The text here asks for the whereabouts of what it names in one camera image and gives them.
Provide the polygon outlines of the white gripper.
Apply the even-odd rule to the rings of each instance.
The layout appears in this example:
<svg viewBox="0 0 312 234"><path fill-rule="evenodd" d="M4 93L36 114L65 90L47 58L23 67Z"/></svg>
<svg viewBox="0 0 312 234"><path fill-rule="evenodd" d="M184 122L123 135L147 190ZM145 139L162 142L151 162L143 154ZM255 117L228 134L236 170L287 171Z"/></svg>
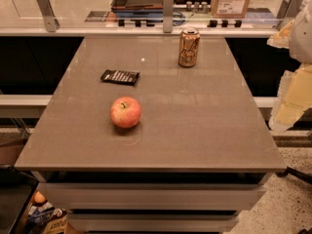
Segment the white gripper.
<svg viewBox="0 0 312 234"><path fill-rule="evenodd" d="M276 133L291 128L312 106L312 1L281 30L267 40L274 48L290 47L293 59L302 62L295 72L286 70L281 78L269 127Z"/></svg>

